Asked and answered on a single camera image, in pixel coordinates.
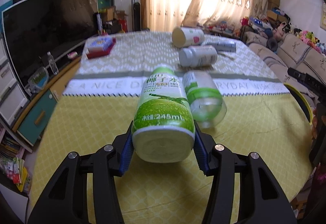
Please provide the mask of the clear plastic bottle green label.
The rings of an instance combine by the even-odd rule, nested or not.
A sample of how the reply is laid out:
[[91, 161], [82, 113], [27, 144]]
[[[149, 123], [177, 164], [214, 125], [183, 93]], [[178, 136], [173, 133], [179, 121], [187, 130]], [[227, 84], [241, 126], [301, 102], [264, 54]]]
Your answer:
[[198, 125], [208, 129], [219, 124], [226, 115], [227, 106], [211, 75], [200, 70], [188, 71], [182, 82]]

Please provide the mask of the green coconut water bottle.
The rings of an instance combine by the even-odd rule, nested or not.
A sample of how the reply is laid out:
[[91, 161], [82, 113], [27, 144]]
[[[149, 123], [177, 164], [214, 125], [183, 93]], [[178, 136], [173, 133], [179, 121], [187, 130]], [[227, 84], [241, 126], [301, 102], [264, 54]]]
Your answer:
[[151, 163], [186, 159], [195, 141], [195, 125], [182, 82], [169, 65], [158, 65], [141, 90], [132, 124], [135, 152]]

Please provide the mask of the white pill bottle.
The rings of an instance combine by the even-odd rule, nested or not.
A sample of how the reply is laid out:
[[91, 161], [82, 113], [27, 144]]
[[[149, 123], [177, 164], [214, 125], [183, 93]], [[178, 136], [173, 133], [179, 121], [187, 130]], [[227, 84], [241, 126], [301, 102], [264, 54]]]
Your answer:
[[179, 63], [182, 67], [197, 68], [210, 66], [217, 61], [217, 51], [211, 45], [190, 46], [179, 51]]

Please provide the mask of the white paper cup with dots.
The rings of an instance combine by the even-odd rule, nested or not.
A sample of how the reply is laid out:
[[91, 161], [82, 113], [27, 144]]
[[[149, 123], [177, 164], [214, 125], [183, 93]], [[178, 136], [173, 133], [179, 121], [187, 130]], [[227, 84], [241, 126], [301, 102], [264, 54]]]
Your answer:
[[204, 32], [198, 28], [176, 27], [172, 31], [172, 43], [178, 48], [200, 45], [204, 38]]

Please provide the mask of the yellow rimmed trash bin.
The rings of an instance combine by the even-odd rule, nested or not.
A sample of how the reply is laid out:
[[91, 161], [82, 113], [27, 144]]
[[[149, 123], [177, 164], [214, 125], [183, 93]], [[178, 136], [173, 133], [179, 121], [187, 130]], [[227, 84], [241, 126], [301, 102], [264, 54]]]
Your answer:
[[309, 124], [312, 125], [314, 115], [313, 115], [312, 108], [309, 105], [306, 98], [304, 98], [304, 96], [300, 93], [300, 91], [298, 91], [298, 89], [296, 89], [296, 87], [290, 85], [289, 83], [284, 83], [284, 86], [289, 90], [290, 94], [294, 97], [294, 99], [299, 104]]

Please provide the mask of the beige sofa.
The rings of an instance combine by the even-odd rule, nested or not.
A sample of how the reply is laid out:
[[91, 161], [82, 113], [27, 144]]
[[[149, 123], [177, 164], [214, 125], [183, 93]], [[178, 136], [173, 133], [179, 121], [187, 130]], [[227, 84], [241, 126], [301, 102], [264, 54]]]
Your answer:
[[267, 39], [254, 33], [244, 34], [246, 45], [273, 71], [282, 83], [296, 87], [306, 98], [317, 101], [317, 95], [290, 77], [288, 68], [309, 74], [325, 84], [325, 56], [292, 34], [283, 36], [275, 52], [267, 47]]

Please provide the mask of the bookshelf with books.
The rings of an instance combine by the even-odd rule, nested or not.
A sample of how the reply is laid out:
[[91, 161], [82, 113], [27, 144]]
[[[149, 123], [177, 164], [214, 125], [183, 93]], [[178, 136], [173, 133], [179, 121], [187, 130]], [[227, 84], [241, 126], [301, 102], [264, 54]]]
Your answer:
[[24, 148], [1, 125], [1, 175], [6, 176], [14, 191], [29, 194], [32, 174], [25, 166]]

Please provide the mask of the plush toy pile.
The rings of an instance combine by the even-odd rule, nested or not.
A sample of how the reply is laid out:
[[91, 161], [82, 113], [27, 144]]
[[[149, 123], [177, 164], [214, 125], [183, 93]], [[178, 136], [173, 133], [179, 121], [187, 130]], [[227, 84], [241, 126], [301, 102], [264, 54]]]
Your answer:
[[247, 45], [261, 44], [275, 53], [287, 34], [294, 35], [325, 56], [325, 43], [321, 42], [312, 31], [303, 31], [292, 25], [290, 17], [278, 7], [268, 9], [266, 15], [260, 18], [250, 17], [246, 22], [242, 22], [240, 40]]

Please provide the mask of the teal tv stand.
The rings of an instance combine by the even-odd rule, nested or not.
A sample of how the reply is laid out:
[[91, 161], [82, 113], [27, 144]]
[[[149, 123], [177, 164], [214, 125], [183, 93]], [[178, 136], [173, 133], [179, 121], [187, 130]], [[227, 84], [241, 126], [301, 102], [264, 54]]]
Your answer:
[[34, 146], [37, 140], [40, 140], [64, 89], [79, 69], [80, 61], [81, 57], [75, 58], [52, 77], [44, 89], [33, 97], [13, 125], [13, 131], [27, 146]]

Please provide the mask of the low shelf with books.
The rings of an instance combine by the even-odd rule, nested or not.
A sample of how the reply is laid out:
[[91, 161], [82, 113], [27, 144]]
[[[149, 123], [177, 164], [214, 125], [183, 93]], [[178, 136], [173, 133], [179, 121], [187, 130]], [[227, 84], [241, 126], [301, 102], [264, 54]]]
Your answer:
[[236, 24], [228, 23], [227, 21], [221, 21], [210, 25], [197, 23], [197, 28], [200, 28], [205, 34], [233, 39], [238, 39], [240, 34], [240, 28], [236, 27]]

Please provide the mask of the white drawer cabinet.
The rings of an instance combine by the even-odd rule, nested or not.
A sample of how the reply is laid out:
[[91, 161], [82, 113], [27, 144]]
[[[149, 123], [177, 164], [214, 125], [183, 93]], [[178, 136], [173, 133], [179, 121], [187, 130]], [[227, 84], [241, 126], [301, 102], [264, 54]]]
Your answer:
[[1, 117], [8, 126], [11, 126], [28, 103], [28, 99], [14, 75], [3, 38], [1, 38], [0, 96]]

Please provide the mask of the water bottle by television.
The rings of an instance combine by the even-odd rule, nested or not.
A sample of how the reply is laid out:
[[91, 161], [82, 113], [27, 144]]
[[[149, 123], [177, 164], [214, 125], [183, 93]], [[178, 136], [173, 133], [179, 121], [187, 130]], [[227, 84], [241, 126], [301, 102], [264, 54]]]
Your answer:
[[54, 60], [54, 57], [51, 55], [50, 52], [47, 52], [47, 59], [49, 62], [49, 66], [51, 68], [51, 71], [53, 72], [54, 75], [57, 75], [59, 70], [57, 68], [56, 62]]

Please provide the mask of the red tray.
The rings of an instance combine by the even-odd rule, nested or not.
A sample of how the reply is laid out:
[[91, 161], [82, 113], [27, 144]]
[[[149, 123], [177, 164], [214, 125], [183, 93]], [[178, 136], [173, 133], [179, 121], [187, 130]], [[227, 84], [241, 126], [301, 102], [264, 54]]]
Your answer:
[[100, 58], [109, 55], [115, 43], [116, 39], [108, 35], [87, 39], [85, 42], [87, 59]]

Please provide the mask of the black television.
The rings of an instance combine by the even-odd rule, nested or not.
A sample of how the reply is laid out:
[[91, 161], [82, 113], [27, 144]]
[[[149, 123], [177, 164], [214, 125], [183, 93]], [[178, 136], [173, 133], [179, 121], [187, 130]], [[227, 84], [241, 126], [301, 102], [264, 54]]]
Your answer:
[[93, 36], [97, 11], [97, 0], [22, 0], [5, 9], [4, 39], [22, 85], [48, 65], [47, 53], [58, 59]]

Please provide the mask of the black tower fan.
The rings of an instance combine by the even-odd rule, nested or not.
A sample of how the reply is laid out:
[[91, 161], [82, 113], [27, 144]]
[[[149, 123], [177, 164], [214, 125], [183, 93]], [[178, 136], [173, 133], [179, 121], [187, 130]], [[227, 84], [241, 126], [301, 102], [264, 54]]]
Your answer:
[[133, 31], [141, 31], [141, 2], [140, 0], [131, 0], [132, 26]]

